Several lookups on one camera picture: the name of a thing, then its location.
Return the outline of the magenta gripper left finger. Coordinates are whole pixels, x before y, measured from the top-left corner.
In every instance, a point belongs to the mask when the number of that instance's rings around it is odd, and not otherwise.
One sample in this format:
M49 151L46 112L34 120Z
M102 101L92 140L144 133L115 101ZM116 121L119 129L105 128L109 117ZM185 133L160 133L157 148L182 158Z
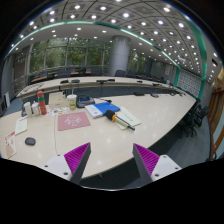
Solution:
M66 154L52 157L46 162L43 169L72 183L79 184L90 154L91 144L86 143Z

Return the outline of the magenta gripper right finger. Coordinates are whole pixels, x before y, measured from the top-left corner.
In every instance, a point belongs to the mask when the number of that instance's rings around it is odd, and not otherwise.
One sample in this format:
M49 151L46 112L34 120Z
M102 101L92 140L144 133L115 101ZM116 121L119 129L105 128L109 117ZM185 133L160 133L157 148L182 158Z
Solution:
M159 156L136 143L133 144L133 156L144 185L181 170L168 155Z

